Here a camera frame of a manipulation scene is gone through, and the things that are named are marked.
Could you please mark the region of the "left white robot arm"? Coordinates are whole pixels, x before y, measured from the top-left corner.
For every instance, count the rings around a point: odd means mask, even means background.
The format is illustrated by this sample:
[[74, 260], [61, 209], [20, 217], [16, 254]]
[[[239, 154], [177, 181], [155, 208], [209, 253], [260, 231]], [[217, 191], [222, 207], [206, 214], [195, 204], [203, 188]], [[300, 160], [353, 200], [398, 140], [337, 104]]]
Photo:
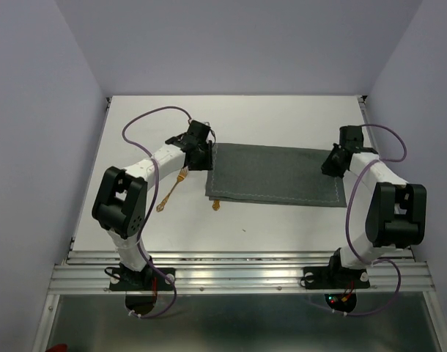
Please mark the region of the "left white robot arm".
[[181, 169], [208, 171], [213, 168], [211, 127], [191, 121], [186, 132], [167, 139], [154, 153], [124, 169], [109, 167], [103, 174], [92, 217], [111, 237], [119, 254], [116, 280], [146, 288], [152, 280], [150, 255], [141, 242], [147, 223], [147, 193], [158, 190], [159, 182]]

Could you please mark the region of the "gold knife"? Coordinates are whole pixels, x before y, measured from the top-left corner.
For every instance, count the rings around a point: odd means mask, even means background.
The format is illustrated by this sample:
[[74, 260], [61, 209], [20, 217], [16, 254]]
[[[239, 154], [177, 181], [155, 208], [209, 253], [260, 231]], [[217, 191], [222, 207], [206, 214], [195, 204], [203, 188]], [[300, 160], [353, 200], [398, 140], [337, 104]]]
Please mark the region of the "gold knife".
[[213, 209], [214, 211], [218, 211], [218, 210], [220, 209], [220, 207], [221, 207], [221, 202], [220, 202], [220, 200], [219, 200], [219, 199], [215, 199], [215, 200], [213, 201], [213, 204], [212, 204], [212, 209]]

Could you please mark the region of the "grey cloth napkin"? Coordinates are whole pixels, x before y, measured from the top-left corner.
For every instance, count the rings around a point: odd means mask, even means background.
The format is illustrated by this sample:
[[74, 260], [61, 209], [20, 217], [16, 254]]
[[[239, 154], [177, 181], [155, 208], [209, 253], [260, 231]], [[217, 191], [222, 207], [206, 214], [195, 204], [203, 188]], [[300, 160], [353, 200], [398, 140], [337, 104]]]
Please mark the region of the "grey cloth napkin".
[[217, 143], [205, 195], [254, 204], [346, 208], [344, 182], [321, 170], [328, 150]]

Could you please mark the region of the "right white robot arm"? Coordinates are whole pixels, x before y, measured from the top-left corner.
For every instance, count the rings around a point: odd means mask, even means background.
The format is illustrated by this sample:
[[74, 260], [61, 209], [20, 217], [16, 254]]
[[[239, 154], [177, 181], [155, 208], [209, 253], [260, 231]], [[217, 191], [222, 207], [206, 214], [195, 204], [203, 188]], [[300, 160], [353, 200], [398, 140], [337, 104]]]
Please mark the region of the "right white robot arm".
[[347, 245], [330, 257], [320, 276], [332, 285], [363, 281], [366, 267], [384, 254], [419, 245], [425, 236], [427, 191], [421, 184], [409, 183], [395, 174], [378, 152], [365, 147], [362, 125], [339, 130], [339, 143], [321, 167], [322, 173], [356, 177], [353, 190], [365, 185], [372, 193], [363, 232], [346, 236]]

